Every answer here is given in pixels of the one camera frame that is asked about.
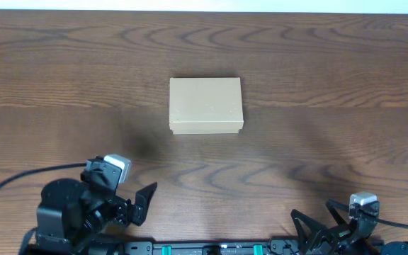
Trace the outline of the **brown cardboard box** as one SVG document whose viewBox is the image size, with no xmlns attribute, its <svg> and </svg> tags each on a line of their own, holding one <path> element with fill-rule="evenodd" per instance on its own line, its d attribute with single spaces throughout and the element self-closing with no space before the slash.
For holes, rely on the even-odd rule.
<svg viewBox="0 0 408 255">
<path fill-rule="evenodd" d="M 169 128 L 175 135 L 237 134 L 243 126 L 239 77 L 169 80 Z"/>
</svg>

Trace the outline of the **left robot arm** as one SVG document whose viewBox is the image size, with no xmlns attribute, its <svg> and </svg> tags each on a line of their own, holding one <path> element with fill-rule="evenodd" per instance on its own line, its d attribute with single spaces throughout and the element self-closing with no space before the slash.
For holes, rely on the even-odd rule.
<svg viewBox="0 0 408 255">
<path fill-rule="evenodd" d="M 20 254 L 124 254 L 125 243 L 102 233 L 108 225 L 140 226 L 157 184 L 140 189 L 135 199 L 117 195 L 132 162 L 117 154 L 87 160 L 79 180 L 62 178 L 41 192 L 37 226 L 23 238 Z"/>
</svg>

